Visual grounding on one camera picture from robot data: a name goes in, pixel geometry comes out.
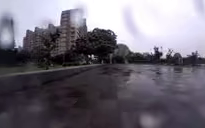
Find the wet road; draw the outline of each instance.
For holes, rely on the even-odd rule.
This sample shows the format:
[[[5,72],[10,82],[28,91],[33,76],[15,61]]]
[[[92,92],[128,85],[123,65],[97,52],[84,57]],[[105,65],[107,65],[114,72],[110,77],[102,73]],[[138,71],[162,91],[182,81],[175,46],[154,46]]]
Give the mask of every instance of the wet road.
[[[1,95],[0,128],[205,128],[205,68],[106,65]]]

